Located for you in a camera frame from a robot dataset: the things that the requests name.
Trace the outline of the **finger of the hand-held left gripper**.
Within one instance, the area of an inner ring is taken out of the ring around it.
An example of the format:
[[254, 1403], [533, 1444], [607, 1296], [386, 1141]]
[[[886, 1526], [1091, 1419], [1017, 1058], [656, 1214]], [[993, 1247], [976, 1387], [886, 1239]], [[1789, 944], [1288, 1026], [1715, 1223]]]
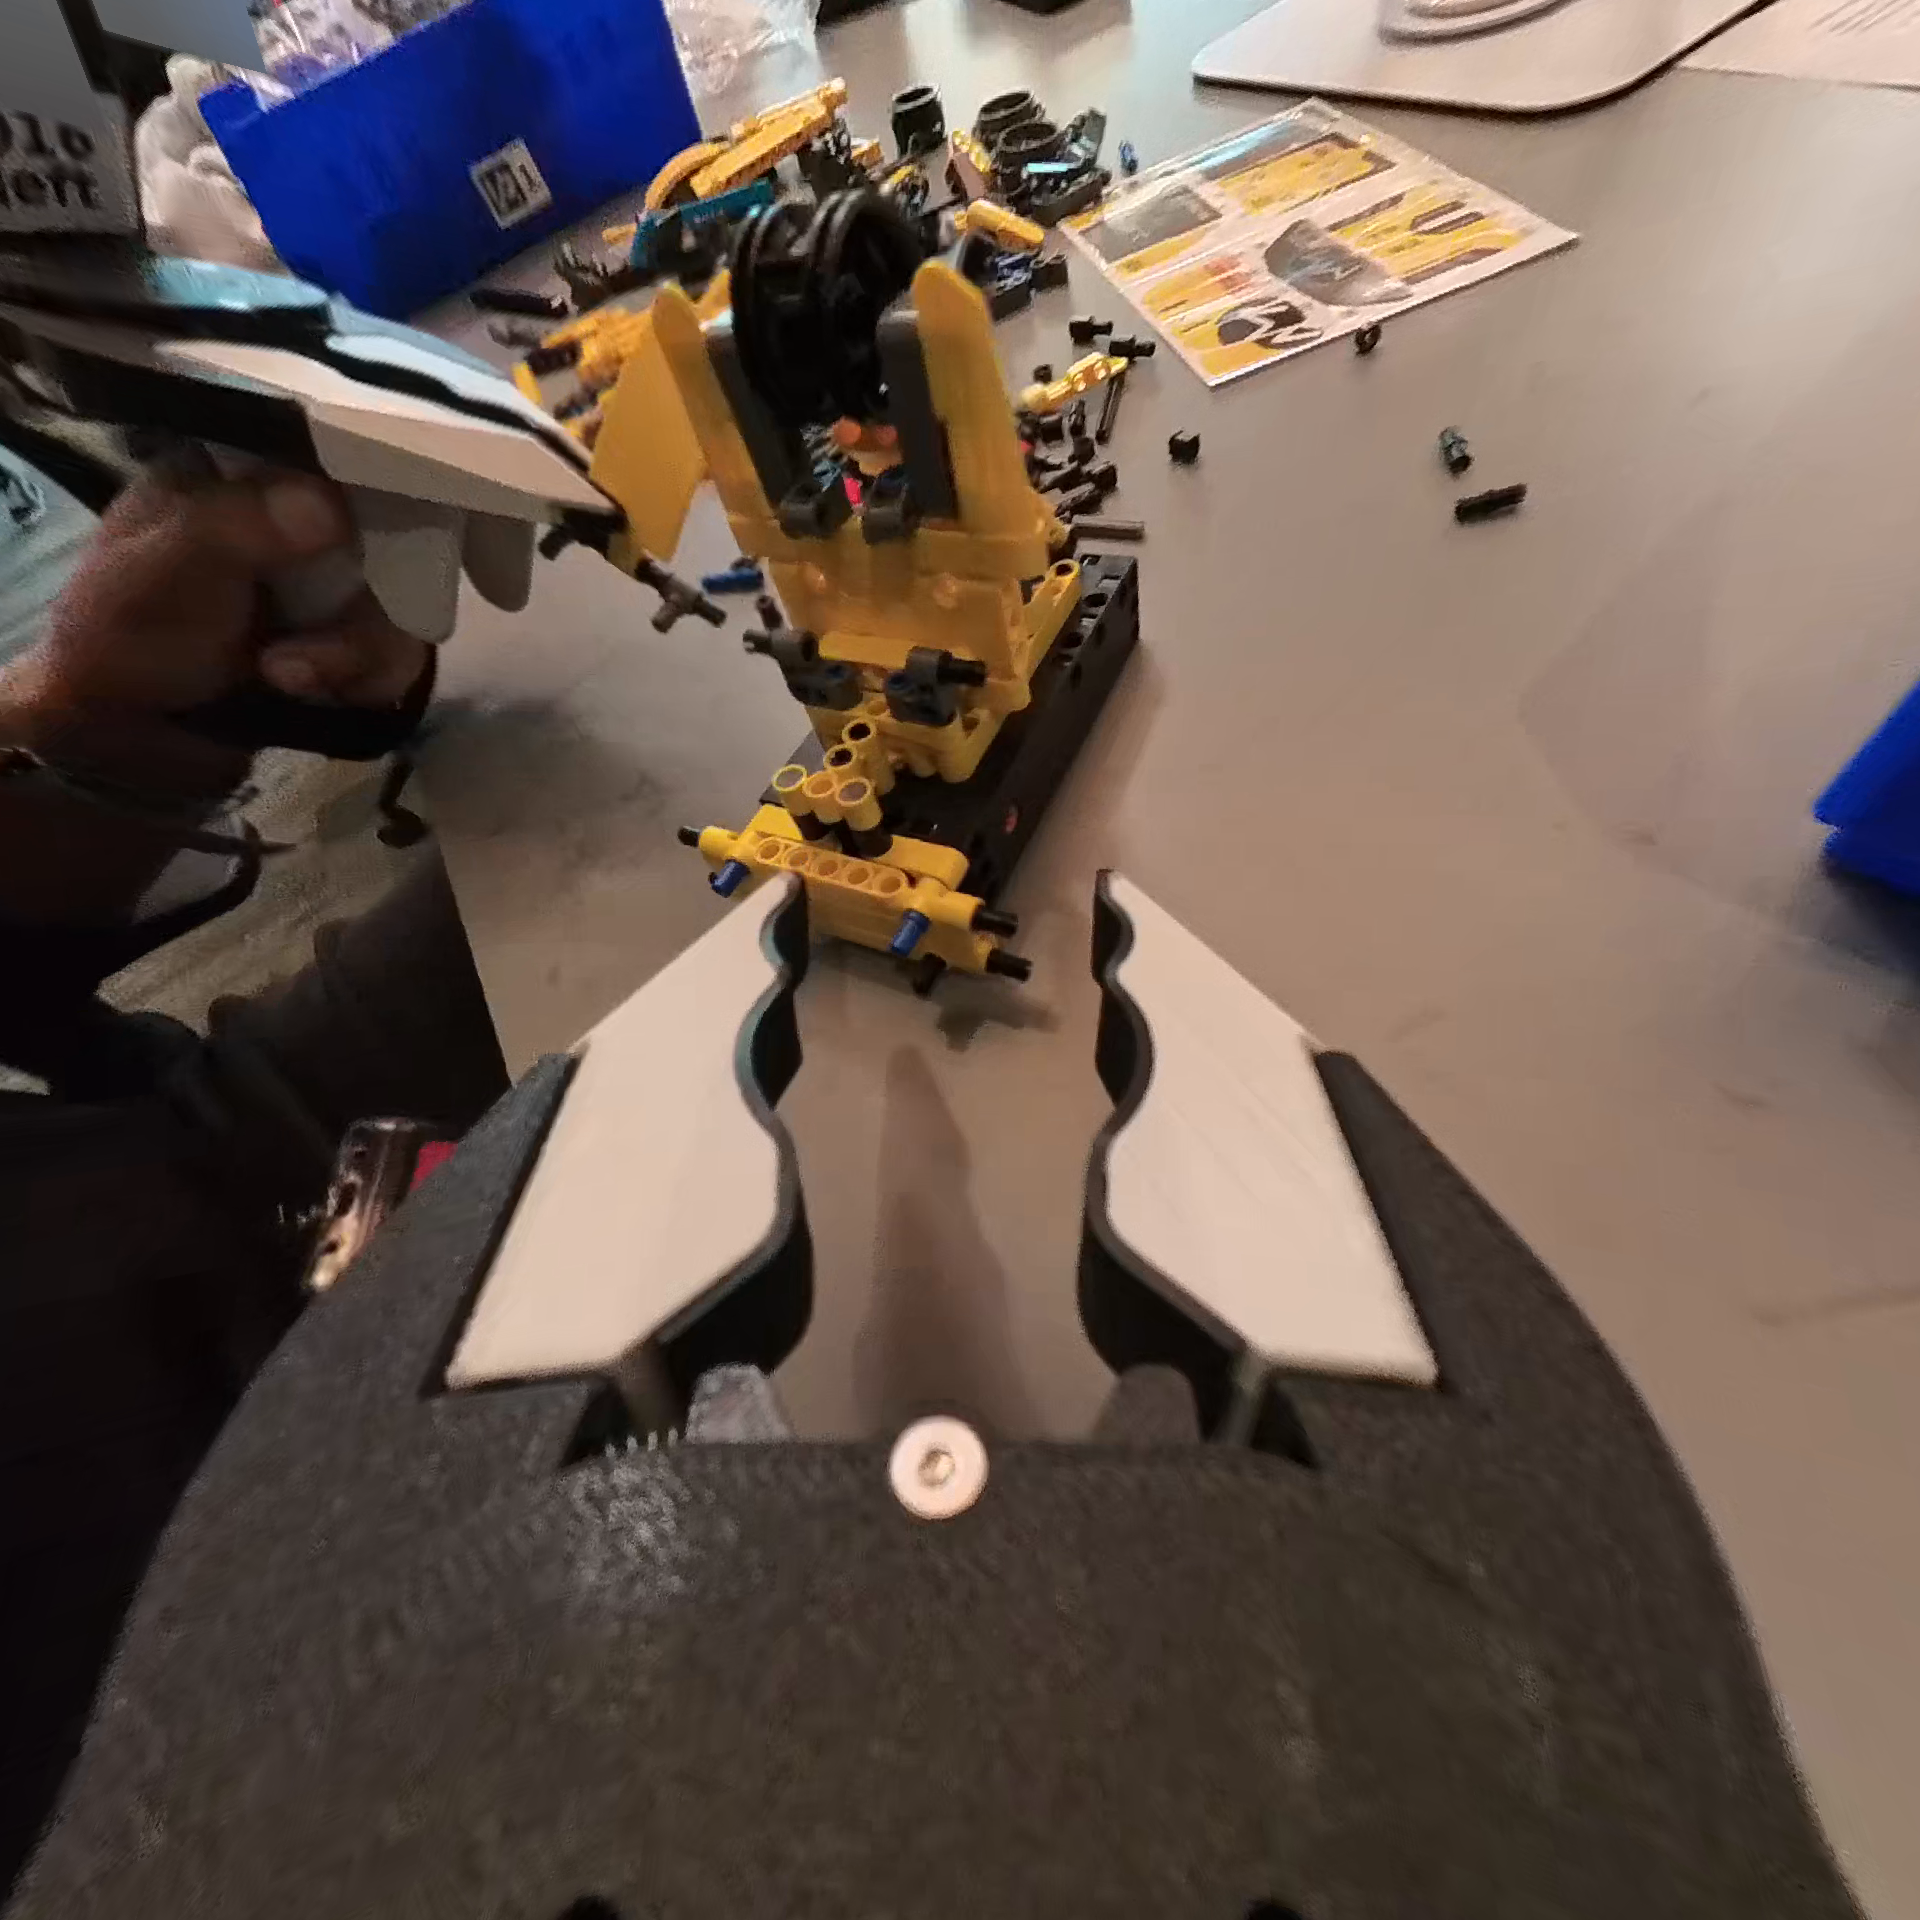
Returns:
[[574, 451], [574, 435], [492, 361], [402, 320], [369, 320], [312, 279], [139, 254], [139, 320], [172, 345], [172, 386], [197, 386], [164, 402], [164, 427], [189, 443], [279, 451], [295, 427], [271, 427], [271, 410], [295, 410], [312, 377], [345, 377], [369, 410], [410, 394]]
[[402, 492], [476, 517], [615, 517], [615, 501], [533, 427], [394, 394], [287, 345], [156, 345], [156, 369], [304, 410], [328, 484]]

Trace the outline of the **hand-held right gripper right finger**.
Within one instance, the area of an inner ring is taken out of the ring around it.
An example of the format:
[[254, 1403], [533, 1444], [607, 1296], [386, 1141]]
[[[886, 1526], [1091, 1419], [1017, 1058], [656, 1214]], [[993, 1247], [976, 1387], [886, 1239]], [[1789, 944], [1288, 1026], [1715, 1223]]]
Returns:
[[1321, 1042], [1124, 870], [1091, 878], [1091, 985], [1091, 1354], [1182, 1378], [1206, 1444], [1305, 1444], [1288, 1378], [1436, 1395]]

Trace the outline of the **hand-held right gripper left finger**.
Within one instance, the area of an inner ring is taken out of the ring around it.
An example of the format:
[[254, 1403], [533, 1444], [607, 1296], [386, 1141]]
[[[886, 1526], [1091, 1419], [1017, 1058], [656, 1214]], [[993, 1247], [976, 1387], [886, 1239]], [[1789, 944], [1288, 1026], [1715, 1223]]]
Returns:
[[779, 1091], [804, 1067], [804, 878], [763, 878], [574, 1050], [443, 1387], [599, 1378], [673, 1436], [706, 1370], [779, 1370], [812, 1231]]

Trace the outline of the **yellow toy brick vehicle model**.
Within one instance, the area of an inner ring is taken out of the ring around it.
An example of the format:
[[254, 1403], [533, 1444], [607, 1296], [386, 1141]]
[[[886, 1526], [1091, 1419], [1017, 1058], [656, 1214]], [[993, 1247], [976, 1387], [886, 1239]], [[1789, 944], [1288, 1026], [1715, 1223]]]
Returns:
[[1141, 566], [1083, 558], [1034, 484], [985, 287], [837, 189], [747, 213], [722, 312], [648, 320], [771, 583], [747, 656], [804, 706], [763, 804], [681, 845], [722, 903], [796, 878], [812, 935], [911, 993], [1026, 985], [1001, 886], [1141, 648]]

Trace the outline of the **person's left hand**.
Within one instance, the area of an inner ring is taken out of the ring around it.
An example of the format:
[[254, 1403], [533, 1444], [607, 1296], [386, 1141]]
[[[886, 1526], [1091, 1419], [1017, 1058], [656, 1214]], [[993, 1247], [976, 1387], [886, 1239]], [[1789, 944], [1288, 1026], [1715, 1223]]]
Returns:
[[25, 722], [164, 722], [230, 689], [295, 706], [402, 706], [427, 640], [369, 591], [345, 615], [271, 624], [271, 583], [353, 558], [353, 509], [328, 476], [139, 476], [90, 533], [41, 640], [0, 673]]

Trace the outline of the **blue storage bin with tag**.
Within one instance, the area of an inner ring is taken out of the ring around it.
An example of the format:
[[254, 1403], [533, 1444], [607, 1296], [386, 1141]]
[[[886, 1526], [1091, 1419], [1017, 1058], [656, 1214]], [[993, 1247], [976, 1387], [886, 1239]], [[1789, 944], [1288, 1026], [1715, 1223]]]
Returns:
[[279, 107], [222, 82], [205, 131], [295, 279], [410, 320], [648, 189], [697, 98], [656, 0], [468, 0]]

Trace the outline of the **clear plastic bags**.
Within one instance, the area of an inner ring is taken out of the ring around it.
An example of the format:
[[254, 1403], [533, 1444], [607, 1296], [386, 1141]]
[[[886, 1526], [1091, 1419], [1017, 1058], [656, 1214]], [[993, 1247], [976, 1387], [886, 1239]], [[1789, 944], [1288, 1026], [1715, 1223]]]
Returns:
[[763, 57], [812, 57], [821, 0], [665, 0], [681, 74], [697, 98], [722, 98]]

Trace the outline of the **person's dark clothing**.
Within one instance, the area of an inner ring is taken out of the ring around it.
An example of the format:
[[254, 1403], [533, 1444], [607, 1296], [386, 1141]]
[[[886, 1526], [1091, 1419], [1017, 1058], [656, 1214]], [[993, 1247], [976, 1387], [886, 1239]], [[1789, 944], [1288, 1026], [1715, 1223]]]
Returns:
[[148, 1551], [304, 1313], [353, 1124], [459, 1141], [501, 1091], [476, 952], [418, 853], [205, 1034], [98, 1001], [107, 935], [0, 927], [0, 1854], [82, 1748]]

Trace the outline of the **pile of toy brick parts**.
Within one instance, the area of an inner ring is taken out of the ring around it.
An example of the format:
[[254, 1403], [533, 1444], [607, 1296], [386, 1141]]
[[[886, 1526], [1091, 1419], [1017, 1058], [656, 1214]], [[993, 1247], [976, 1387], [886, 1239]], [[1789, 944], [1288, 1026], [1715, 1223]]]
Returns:
[[525, 336], [517, 394], [591, 451], [632, 328], [615, 295], [706, 295], [730, 271], [706, 345], [779, 533], [821, 542], [845, 517], [870, 542], [960, 533], [968, 492], [935, 377], [968, 336], [935, 336], [911, 287], [960, 246], [944, 263], [944, 287], [968, 287], [960, 320], [1001, 320], [1009, 295], [1067, 271], [1042, 254], [1050, 222], [1108, 189], [1099, 115], [1067, 123], [1067, 148], [1034, 148], [1034, 98], [993, 98], [976, 131], [944, 131], [944, 98], [919, 82], [894, 90], [894, 164], [878, 164], [878, 139], [845, 131], [845, 82], [821, 82], [681, 148], [640, 222], [607, 230], [599, 254], [558, 254], [566, 312]]

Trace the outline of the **yellow printed sticker sheet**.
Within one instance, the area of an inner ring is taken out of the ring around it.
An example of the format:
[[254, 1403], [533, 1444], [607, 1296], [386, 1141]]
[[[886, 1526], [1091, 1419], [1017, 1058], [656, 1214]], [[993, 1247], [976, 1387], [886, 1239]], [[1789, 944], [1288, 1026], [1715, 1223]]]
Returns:
[[1067, 238], [1198, 386], [1354, 345], [1575, 246], [1575, 230], [1329, 98], [1116, 181], [1067, 213]]

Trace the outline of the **white paper sheet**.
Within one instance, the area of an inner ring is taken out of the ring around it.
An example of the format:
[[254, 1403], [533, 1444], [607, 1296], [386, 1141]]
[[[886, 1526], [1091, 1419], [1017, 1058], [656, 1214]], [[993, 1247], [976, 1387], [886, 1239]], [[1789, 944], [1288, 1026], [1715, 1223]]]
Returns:
[[1690, 74], [1920, 90], [1920, 0], [1764, 0], [1682, 57]]

